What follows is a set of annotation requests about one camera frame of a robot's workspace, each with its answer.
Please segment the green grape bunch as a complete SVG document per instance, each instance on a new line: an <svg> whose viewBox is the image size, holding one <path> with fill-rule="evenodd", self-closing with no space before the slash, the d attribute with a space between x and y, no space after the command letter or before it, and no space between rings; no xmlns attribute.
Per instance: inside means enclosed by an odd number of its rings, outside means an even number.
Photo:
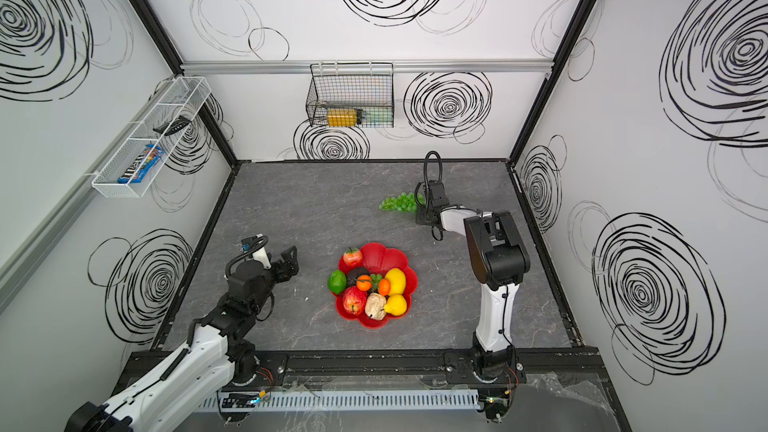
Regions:
<svg viewBox="0 0 768 432"><path fill-rule="evenodd" d="M397 196L386 197L379 204L382 211L415 213L420 204L424 202L422 194L401 193Z"/></svg>

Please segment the green lime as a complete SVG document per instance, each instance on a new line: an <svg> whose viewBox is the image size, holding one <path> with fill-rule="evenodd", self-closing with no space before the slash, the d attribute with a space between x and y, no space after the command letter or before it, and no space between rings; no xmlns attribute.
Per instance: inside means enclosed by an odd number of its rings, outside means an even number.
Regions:
<svg viewBox="0 0 768 432"><path fill-rule="evenodd" d="M341 295L347 288L347 276L341 270L333 271L327 280L328 290L336 295Z"/></svg>

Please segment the red strawberry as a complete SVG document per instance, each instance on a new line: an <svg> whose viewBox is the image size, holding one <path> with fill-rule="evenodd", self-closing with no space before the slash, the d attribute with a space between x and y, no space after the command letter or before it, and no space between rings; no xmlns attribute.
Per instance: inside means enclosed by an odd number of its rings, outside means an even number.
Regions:
<svg viewBox="0 0 768 432"><path fill-rule="evenodd" d="M356 268L363 262L363 253L358 248L349 248L342 256L344 264L350 268Z"/></svg>

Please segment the red flower-shaped fruit bowl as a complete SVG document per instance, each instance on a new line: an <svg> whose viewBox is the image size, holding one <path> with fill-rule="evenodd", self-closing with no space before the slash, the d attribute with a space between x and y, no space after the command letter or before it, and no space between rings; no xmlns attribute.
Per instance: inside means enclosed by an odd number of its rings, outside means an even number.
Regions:
<svg viewBox="0 0 768 432"><path fill-rule="evenodd" d="M384 327L392 320L398 320L405 317L411 310L412 294L417 290L419 282L414 270L410 267L407 256L396 248L388 248L384 245L371 242L361 247L362 263L361 266L374 274L384 275L393 268L398 268L404 273L405 285L402 297L405 303L405 310L401 315L392 315L387 312L381 320L368 317L363 311L359 314L353 314L345 309L342 294L334 294L335 307L337 314L348 321L358 322L361 326L368 329L379 329Z"/></svg>

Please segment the yellow lemon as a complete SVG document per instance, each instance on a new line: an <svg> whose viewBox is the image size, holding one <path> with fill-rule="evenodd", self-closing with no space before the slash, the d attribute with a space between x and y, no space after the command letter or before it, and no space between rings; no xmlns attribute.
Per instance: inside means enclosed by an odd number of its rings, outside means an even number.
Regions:
<svg viewBox="0 0 768 432"><path fill-rule="evenodd" d="M389 283L388 295L401 295L407 286L405 273L399 268L390 269L384 276Z"/></svg>

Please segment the red apple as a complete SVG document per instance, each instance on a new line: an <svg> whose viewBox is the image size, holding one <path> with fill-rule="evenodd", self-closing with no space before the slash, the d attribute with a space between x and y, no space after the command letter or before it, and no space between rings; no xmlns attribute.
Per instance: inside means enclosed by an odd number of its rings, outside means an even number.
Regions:
<svg viewBox="0 0 768 432"><path fill-rule="evenodd" d="M349 287L342 293L342 310L349 316L357 317L365 311L368 293L357 287Z"/></svg>

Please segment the orange tangerine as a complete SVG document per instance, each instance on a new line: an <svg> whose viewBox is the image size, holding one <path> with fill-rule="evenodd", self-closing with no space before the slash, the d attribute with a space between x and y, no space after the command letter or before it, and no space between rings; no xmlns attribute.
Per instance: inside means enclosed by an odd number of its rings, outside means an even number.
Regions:
<svg viewBox="0 0 768 432"><path fill-rule="evenodd" d="M388 279L382 278L378 282L377 292L382 296L388 296L391 290L391 283Z"/></svg>
<svg viewBox="0 0 768 432"><path fill-rule="evenodd" d="M373 287L372 278L369 275L360 275L355 282L358 290L368 292Z"/></svg>

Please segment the beige garlic bulb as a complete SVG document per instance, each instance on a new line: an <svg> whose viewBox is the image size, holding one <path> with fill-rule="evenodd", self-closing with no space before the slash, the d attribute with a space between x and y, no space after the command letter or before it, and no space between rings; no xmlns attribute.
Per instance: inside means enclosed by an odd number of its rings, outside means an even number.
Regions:
<svg viewBox="0 0 768 432"><path fill-rule="evenodd" d="M374 321L382 321L387 312L385 310L387 304L387 298L378 293L372 293L367 297L365 304L366 316Z"/></svg>

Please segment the yellow pear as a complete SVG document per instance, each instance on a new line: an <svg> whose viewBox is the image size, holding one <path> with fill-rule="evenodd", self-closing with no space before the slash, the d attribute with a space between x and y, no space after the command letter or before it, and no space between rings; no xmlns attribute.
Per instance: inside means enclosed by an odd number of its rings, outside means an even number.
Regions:
<svg viewBox="0 0 768 432"><path fill-rule="evenodd" d="M400 317L408 310L408 302L401 294L395 294L388 297L384 306L386 314L393 317Z"/></svg>

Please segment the dark avocado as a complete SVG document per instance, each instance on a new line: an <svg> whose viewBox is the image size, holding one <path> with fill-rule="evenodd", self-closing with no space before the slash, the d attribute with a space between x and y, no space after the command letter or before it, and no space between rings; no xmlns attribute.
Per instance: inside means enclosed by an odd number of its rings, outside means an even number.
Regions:
<svg viewBox="0 0 768 432"><path fill-rule="evenodd" d="M357 284L357 280L360 276L368 275L369 271L365 267L358 267L355 269L350 270L347 274L347 286L355 286Z"/></svg>

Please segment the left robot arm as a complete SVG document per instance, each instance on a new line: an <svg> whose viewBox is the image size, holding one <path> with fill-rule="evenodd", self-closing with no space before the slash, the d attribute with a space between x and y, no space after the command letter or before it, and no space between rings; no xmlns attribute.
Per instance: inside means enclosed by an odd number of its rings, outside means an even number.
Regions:
<svg viewBox="0 0 768 432"><path fill-rule="evenodd" d="M65 429L172 431L222 387L252 382L261 367L246 335L264 320L264 307L275 304L274 287L300 270L295 246L273 258L268 242L263 234L242 240L242 252L225 266L227 291L190 323L185 342L103 404L83 404Z"/></svg>

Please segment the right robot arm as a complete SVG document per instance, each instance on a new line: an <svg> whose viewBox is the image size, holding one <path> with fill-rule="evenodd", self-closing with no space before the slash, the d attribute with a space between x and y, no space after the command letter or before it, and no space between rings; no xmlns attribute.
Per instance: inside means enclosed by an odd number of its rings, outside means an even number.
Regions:
<svg viewBox="0 0 768 432"><path fill-rule="evenodd" d="M452 204L443 183L442 157L436 151L426 153L423 178L413 195L416 222L429 226L435 240L452 232L467 241L470 265L481 285L479 322L470 349L474 374L485 383L501 374L521 382L523 366L512 343L511 320L531 261L511 213Z"/></svg>

